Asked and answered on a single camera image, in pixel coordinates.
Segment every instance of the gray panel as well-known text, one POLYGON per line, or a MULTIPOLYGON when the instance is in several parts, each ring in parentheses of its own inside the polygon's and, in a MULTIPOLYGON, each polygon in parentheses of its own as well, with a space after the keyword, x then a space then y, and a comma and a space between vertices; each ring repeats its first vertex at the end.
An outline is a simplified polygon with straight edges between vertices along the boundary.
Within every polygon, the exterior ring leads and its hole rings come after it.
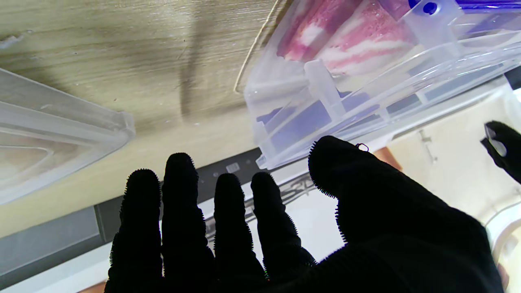
POLYGON ((24 265, 99 235, 94 207, 0 239, 0 277, 24 265))

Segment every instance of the thread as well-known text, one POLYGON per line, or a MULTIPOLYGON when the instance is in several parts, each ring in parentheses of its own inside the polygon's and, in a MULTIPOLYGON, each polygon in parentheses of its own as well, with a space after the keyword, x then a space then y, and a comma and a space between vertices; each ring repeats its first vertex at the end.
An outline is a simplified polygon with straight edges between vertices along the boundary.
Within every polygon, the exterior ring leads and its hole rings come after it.
POLYGON ((277 5, 279 5, 279 2, 280 2, 280 0, 275 0, 275 3, 273 4, 273 7, 271 8, 270 12, 268 13, 268 16, 266 17, 266 20, 264 21, 264 23, 260 27, 260 30, 257 33, 257 36, 255 37, 255 39, 253 40, 253 44, 250 47, 250 50, 248 51, 248 54, 246 55, 246 58, 244 59, 244 62, 242 63, 241 70, 239 70, 239 74, 237 75, 237 79, 235 80, 235 84, 233 85, 233 92, 236 93, 236 94, 241 94, 240 92, 237 91, 237 87, 239 86, 239 81, 242 78, 242 74, 244 73, 244 69, 246 67, 246 64, 248 64, 248 61, 250 60, 250 57, 251 57, 252 52, 253 52, 253 48, 255 48, 255 45, 257 44, 259 38, 261 37, 260 34, 262 33, 262 31, 264 31, 264 28, 268 25, 268 22, 269 22, 269 20, 271 18, 271 15, 273 14, 273 12, 275 12, 275 9, 277 8, 277 5))

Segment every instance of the finger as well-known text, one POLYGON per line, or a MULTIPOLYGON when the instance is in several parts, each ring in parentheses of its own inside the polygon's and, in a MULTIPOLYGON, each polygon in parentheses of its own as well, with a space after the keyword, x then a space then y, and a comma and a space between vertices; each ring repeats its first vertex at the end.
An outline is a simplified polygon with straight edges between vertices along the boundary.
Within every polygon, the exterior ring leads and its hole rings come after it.
POLYGON ((142 169, 132 173, 121 204, 121 226, 110 253, 106 292, 129 292, 130 288, 159 284, 159 206, 159 181, 154 172, 142 169))
POLYGON ((449 208, 389 164, 334 137, 315 143, 308 165, 317 188, 339 200, 337 223, 346 242, 385 233, 416 235, 419 223, 431 223, 418 218, 419 211, 449 208))
POLYGON ((490 121, 485 123, 487 136, 491 139, 497 139, 498 136, 502 137, 521 137, 517 131, 499 121, 490 121))
POLYGON ((487 150, 489 155, 492 157, 496 166, 499 168, 504 168, 505 167, 505 163, 503 162, 504 159, 502 156, 500 156, 498 154, 498 152, 496 151, 494 146, 490 143, 490 140, 488 138, 483 138, 481 140, 481 144, 485 147, 485 149, 487 150))
POLYGON ((203 213, 197 207, 198 180, 187 154, 168 158, 163 183, 162 253, 168 286, 205 291, 213 278, 213 254, 207 246, 203 213))
POLYGON ((267 274, 275 282, 294 280, 314 266, 315 259, 302 248, 273 178, 268 173, 257 173, 251 187, 267 274))
POLYGON ((265 284, 265 272, 253 252, 252 235, 244 219, 244 193, 237 176, 219 176, 214 201, 218 277, 224 286, 258 289, 265 284))

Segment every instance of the transparent plastic tray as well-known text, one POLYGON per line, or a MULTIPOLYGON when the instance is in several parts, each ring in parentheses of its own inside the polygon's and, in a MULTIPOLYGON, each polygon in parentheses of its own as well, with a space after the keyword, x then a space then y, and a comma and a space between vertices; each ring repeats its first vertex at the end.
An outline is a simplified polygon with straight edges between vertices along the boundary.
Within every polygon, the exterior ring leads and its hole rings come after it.
MULTIPOLYGON (((357 1, 359 7, 384 2, 357 1)), ((288 9, 244 91, 263 153, 257 160, 261 168, 306 156, 322 136, 352 140, 384 127, 486 82, 521 60, 520 13, 466 14, 453 0, 422 0, 398 19, 389 16, 384 28, 399 32, 399 40, 390 43, 399 50, 389 54, 339 66, 334 62, 338 46, 328 42, 311 60, 291 60, 280 51, 301 4, 295 1, 288 9)), ((357 10, 353 17, 358 17, 357 10)), ((353 29, 348 22, 338 31, 353 29)), ((362 53, 381 45, 367 41, 359 48, 362 53)))
POLYGON ((132 117, 0 69, 0 204, 123 147, 132 117))

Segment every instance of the white surface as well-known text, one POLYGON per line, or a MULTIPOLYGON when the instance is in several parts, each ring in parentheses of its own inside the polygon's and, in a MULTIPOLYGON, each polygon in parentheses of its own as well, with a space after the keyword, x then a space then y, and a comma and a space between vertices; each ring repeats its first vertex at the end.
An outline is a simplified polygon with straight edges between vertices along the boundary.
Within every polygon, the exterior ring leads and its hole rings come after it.
MULTIPOLYGON (((321 261, 344 243, 338 231, 335 218, 337 200, 332 199, 318 190, 312 190, 289 203, 286 212, 293 219, 295 227, 302 240, 302 247, 321 261)), ((257 233, 257 219, 248 223, 253 236, 253 251, 262 263, 261 242, 257 233)))
POLYGON ((521 200, 519 184, 495 165, 480 143, 486 122, 512 125, 504 106, 510 95, 507 84, 497 87, 485 101, 403 135, 388 148, 404 173, 485 223, 498 210, 521 200), (428 149, 420 131, 431 140, 428 149))

